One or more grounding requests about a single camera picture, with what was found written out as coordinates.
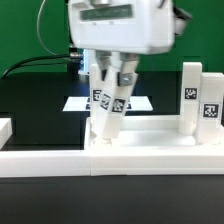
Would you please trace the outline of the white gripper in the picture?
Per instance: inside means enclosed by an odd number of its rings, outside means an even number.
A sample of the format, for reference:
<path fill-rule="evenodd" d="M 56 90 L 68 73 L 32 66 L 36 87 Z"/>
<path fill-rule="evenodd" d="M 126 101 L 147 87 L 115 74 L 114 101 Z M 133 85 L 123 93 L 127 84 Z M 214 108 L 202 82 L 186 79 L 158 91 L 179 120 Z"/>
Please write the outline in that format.
<path fill-rule="evenodd" d="M 123 52 L 117 73 L 120 87 L 134 84 L 137 54 L 168 52 L 175 39 L 172 0 L 109 0 L 99 7 L 93 0 L 69 0 L 68 16 L 75 46 L 97 50 L 102 80 L 110 65 L 110 51 Z"/>

